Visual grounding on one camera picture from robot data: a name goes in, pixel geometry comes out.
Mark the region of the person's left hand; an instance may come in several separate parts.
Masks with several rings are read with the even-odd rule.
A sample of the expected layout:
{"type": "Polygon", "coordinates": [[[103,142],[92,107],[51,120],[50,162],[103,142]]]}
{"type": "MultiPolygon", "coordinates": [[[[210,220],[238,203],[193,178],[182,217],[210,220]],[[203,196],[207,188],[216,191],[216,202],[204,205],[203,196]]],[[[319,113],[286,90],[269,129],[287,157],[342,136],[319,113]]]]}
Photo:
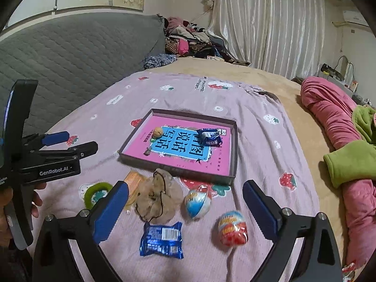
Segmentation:
{"type": "Polygon", "coordinates": [[[36,190],[46,186],[46,182],[39,182],[13,188],[1,178],[1,246],[7,247],[11,239],[19,250],[32,245],[32,217],[38,217],[37,207],[43,203],[36,190]]]}

